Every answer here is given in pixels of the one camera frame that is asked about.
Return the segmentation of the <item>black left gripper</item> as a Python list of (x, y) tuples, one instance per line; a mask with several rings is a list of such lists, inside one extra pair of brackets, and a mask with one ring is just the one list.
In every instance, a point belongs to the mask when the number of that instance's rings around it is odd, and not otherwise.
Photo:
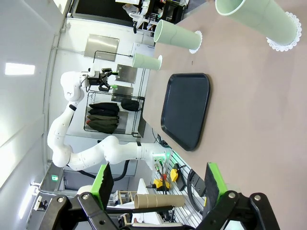
[[(102, 77), (109, 77), (111, 75), (117, 76), (118, 72), (114, 72), (111, 68), (102, 69)], [(110, 91), (117, 89), (117, 85), (109, 85), (108, 83), (103, 83), (100, 77), (100, 71), (95, 71), (94, 76), (89, 77), (89, 85), (99, 85), (99, 91)]]

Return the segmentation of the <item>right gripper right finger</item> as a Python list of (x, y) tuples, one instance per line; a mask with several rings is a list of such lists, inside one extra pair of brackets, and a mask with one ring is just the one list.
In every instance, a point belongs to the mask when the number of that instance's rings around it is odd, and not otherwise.
[(200, 230), (222, 230), (230, 221), (238, 221), (245, 230), (279, 230), (274, 211), (264, 193), (249, 197), (229, 190), (216, 163), (208, 162), (204, 183), (206, 205)]

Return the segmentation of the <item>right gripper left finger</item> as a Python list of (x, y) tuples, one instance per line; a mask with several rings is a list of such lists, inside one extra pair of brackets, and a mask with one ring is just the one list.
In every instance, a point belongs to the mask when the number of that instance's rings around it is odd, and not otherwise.
[(109, 215), (124, 214), (123, 209), (107, 208), (114, 185), (110, 165), (102, 165), (93, 183), (94, 191), (85, 191), (73, 198), (57, 195), (47, 207), (48, 230), (74, 230), (87, 221), (93, 230), (117, 230)]

